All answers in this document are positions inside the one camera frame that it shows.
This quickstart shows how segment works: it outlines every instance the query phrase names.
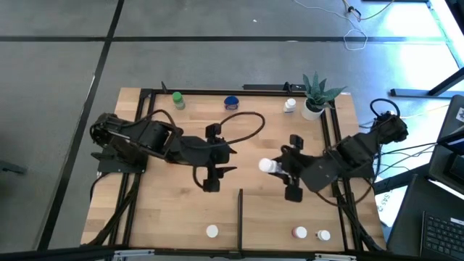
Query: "white bottle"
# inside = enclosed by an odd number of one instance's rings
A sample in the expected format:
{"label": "white bottle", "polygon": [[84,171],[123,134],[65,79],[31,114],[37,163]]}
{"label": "white bottle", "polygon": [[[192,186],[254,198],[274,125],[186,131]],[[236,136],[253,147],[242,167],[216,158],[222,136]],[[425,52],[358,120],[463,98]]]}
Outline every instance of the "white bottle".
{"label": "white bottle", "polygon": [[219,229],[216,225],[209,225],[206,228],[206,234],[208,235],[209,238],[213,239],[219,234]]}
{"label": "white bottle", "polygon": [[283,105],[283,112],[290,113],[297,109],[297,101],[295,99],[288,99]]}
{"label": "white bottle", "polygon": [[329,241],[331,239],[331,233],[325,230],[318,231],[316,233],[316,236],[321,240],[321,241]]}
{"label": "white bottle", "polygon": [[303,227],[296,227],[291,231],[291,234],[297,239],[304,239],[307,236],[307,230]]}
{"label": "white bottle", "polygon": [[276,162],[275,160],[268,159],[268,158],[262,158],[260,160],[259,168],[261,171],[266,172],[266,173],[286,174],[286,172],[282,170],[281,163]]}

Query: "wooden table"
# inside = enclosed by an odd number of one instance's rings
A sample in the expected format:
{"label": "wooden table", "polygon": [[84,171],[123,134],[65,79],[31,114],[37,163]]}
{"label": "wooden table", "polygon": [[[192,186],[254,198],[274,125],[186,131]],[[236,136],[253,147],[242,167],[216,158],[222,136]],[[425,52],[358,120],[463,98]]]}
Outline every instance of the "wooden table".
{"label": "wooden table", "polygon": [[[134,120],[140,88],[122,88],[115,113],[126,120]],[[171,95],[157,94],[154,108],[165,109],[174,118],[185,135],[204,137],[204,128],[218,123],[232,112],[225,111],[225,96],[184,95],[186,108],[176,110]],[[304,139],[303,153],[321,155],[324,149],[320,120],[307,121],[300,115],[304,98],[298,97],[298,110],[293,114],[282,112],[284,96],[239,96],[239,111],[256,111],[264,115],[266,125],[255,137],[233,144],[238,152],[232,154],[225,166],[237,166],[237,170],[225,174],[219,193],[204,193],[198,188],[191,174],[191,167],[171,165],[153,157],[149,158],[146,172],[142,175],[138,193],[131,247],[170,249],[237,249],[238,241],[238,193],[243,189],[243,249],[281,251],[343,251],[343,238],[339,212],[326,204],[314,193],[304,189],[302,203],[284,200],[285,186],[281,180],[262,173],[257,163],[263,157],[276,157],[280,147],[289,144],[289,135],[297,134]],[[144,104],[144,115],[148,102]],[[352,98],[343,94],[336,98],[336,109],[342,137],[358,132]],[[332,144],[334,129],[328,126]],[[157,120],[168,121],[164,115],[155,115]],[[226,140],[246,136],[256,130],[260,119],[241,116],[223,126],[221,136]],[[199,169],[199,180],[206,170]],[[113,173],[100,180],[88,211],[82,243],[92,240],[104,227],[115,210],[121,182],[121,173]],[[368,188],[361,179],[352,179],[352,190],[358,198]],[[329,187],[321,194],[335,202]],[[357,205],[361,223],[377,244],[385,247],[384,236],[378,219],[373,191]],[[219,235],[210,239],[206,227],[216,225]],[[125,216],[121,219],[117,242],[122,241]],[[344,221],[349,247],[353,248],[348,219]],[[304,226],[308,237],[295,239],[292,228]],[[322,242],[314,234],[325,229],[331,232],[331,240]]]}

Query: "gray floor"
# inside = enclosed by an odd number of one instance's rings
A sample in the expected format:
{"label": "gray floor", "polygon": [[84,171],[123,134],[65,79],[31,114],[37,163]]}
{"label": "gray floor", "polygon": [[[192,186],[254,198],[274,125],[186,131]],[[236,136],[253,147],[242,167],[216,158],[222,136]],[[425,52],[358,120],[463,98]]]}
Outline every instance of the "gray floor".
{"label": "gray floor", "polygon": [[[384,5],[350,3],[365,16]],[[311,5],[343,11],[341,1],[317,0]],[[115,0],[48,5],[2,1],[0,35],[105,36],[115,7]],[[369,36],[440,36],[425,4],[393,4],[376,19],[362,22],[362,27]],[[346,20],[303,9],[290,0],[132,0],[125,3],[116,35],[343,36],[349,29]],[[0,159],[28,167],[26,175],[0,175],[0,252],[13,252],[36,247],[102,43],[0,43],[0,47]],[[315,70],[328,78],[330,87],[349,86],[358,119],[365,123],[373,119],[370,100],[387,97],[390,88],[431,88],[454,73],[457,65],[444,43],[369,43],[362,51],[347,51],[343,43],[113,43],[88,122],[114,110],[121,87],[159,88],[163,80],[168,88],[240,89],[245,83],[300,83],[302,73]],[[395,102],[403,115],[414,115],[449,101]],[[379,105],[382,109],[389,107]],[[440,117],[408,119],[413,135],[387,149],[434,141]],[[427,118],[440,124],[424,128]],[[90,156],[95,151],[99,148],[86,132],[52,248],[79,245],[96,175],[97,161]],[[426,158],[409,164],[419,165]]]}

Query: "green bottle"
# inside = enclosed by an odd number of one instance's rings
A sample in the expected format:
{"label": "green bottle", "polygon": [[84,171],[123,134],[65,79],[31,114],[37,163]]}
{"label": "green bottle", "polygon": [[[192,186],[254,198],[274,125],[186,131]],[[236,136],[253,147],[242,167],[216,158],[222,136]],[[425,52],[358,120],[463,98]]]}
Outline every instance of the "green bottle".
{"label": "green bottle", "polygon": [[173,94],[173,102],[177,109],[185,109],[186,107],[186,104],[183,102],[182,94],[178,91]]}

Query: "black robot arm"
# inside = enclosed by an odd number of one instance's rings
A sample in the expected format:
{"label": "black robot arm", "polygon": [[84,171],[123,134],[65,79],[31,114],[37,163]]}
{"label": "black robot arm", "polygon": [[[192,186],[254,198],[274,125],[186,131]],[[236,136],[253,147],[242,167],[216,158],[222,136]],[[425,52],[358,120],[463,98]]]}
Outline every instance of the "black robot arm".
{"label": "black robot arm", "polygon": [[274,160],[281,163],[283,173],[269,173],[287,185],[286,199],[302,200],[299,179],[312,192],[319,192],[337,178],[374,178],[372,164],[382,144],[406,139],[407,126],[396,115],[386,113],[376,119],[369,133],[347,136],[320,157],[304,155],[303,139],[290,135],[290,144],[281,147],[282,155]]}
{"label": "black robot arm", "polygon": [[221,132],[218,123],[206,127],[204,140],[198,136],[182,136],[181,128],[150,117],[133,123],[104,113],[91,126],[90,132],[94,142],[104,148],[102,153],[92,153],[100,163],[109,161],[107,165],[145,169],[147,155],[151,155],[172,164],[190,165],[194,168],[194,176],[198,167],[206,167],[207,178],[203,184],[198,183],[206,192],[219,191],[219,179],[236,168],[215,167],[227,163],[230,154],[236,153],[224,138],[216,136]]}

